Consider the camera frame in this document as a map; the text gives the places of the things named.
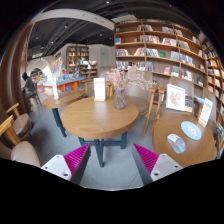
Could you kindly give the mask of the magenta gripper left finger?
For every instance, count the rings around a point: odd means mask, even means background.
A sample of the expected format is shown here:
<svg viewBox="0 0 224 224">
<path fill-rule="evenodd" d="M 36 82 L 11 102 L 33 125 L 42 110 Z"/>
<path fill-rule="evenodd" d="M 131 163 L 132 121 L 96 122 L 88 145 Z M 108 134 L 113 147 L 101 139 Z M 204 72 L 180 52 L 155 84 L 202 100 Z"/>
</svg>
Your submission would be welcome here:
<svg viewBox="0 0 224 224">
<path fill-rule="evenodd" d="M 65 156 L 55 155 L 42 166 L 42 169 L 79 185 L 90 154 L 90 145 L 85 144 Z"/>
</svg>

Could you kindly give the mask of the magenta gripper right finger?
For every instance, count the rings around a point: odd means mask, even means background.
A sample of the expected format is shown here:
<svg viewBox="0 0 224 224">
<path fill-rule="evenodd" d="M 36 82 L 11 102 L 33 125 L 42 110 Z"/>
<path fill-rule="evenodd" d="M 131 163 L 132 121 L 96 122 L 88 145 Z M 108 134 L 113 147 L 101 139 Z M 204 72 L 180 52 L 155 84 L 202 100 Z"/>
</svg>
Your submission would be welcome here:
<svg viewBox="0 0 224 224">
<path fill-rule="evenodd" d="M 144 185 L 182 169 L 167 154 L 158 155 L 138 144 L 133 144 L 132 155 Z"/>
</svg>

